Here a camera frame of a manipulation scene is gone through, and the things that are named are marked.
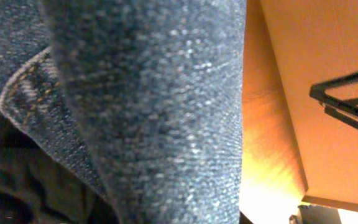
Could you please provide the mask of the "dark blue jeans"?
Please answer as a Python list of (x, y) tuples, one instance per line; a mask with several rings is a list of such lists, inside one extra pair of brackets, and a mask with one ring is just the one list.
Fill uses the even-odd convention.
[(237, 223), (245, 1), (0, 1), (0, 113), (118, 223)]

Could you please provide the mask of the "black garment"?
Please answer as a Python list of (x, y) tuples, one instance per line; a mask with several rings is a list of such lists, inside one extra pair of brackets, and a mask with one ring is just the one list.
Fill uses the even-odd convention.
[(115, 224), (111, 206), (0, 113), (0, 224)]

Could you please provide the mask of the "black metal frame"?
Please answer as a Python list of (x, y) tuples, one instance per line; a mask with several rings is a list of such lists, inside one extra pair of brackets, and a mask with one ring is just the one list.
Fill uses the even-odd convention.
[(324, 107), (331, 117), (358, 130), (358, 98), (340, 100), (326, 93), (326, 90), (358, 83), (358, 72), (311, 86), (309, 96)]

